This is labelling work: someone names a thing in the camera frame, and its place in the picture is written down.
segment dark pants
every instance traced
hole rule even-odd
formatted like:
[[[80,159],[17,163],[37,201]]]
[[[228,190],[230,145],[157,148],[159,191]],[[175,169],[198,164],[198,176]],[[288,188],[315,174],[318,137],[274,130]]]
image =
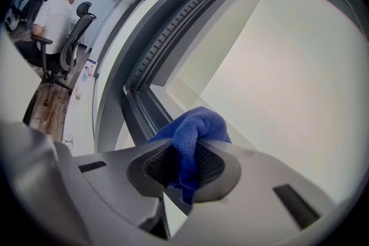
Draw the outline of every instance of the dark pants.
[[[41,51],[38,49],[36,42],[31,41],[18,41],[16,42],[16,47],[18,48],[21,55],[28,60],[29,58],[36,58],[38,60],[42,60],[42,54]],[[60,54],[52,54],[48,55],[46,54],[46,60],[59,60]]]

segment desk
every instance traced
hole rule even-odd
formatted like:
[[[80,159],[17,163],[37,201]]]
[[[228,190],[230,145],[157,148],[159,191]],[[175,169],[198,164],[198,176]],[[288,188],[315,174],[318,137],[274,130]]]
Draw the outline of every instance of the desk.
[[[95,65],[87,61],[85,66],[95,69]],[[81,99],[76,100],[76,87],[70,97],[67,114],[65,116],[65,125],[63,138],[66,134],[73,136],[73,149],[71,154],[73,156],[81,156],[93,154],[93,130],[92,130],[92,100],[93,100],[93,85],[95,78],[93,76],[87,77],[83,81],[84,69],[78,77],[76,86],[79,86]]]

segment mesh chair back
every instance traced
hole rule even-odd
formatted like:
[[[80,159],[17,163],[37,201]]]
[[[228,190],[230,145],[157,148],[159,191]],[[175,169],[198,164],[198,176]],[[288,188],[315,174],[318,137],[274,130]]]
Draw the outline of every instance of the mesh chair back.
[[[79,44],[78,41],[95,19],[96,16],[91,13],[86,12],[85,14],[83,14],[76,23],[69,37],[65,41],[65,44],[60,53],[60,66],[64,69],[64,71],[67,71],[69,73],[73,70],[74,53],[77,50]]]

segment white t-shirt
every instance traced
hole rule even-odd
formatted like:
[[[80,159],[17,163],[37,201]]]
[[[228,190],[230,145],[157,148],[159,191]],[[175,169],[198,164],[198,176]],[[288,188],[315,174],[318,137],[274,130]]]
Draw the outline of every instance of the white t-shirt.
[[[62,50],[69,33],[73,9],[68,0],[48,0],[40,8],[34,24],[43,27],[42,37],[52,40],[46,45],[47,54],[57,54]]]

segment plastic bottle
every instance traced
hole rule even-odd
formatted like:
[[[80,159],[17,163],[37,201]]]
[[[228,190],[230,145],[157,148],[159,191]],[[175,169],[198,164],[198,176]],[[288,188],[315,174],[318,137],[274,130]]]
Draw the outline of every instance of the plastic bottle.
[[[76,86],[76,100],[77,101],[81,100],[81,91],[80,91],[80,86],[78,84]]]
[[[92,76],[92,70],[93,70],[93,65],[91,65],[91,68],[90,68],[90,70],[88,71],[88,75],[89,75],[89,76]]]
[[[85,66],[85,73],[83,73],[83,78],[82,78],[83,81],[86,81],[87,76],[88,76],[88,72],[89,72],[88,66]]]

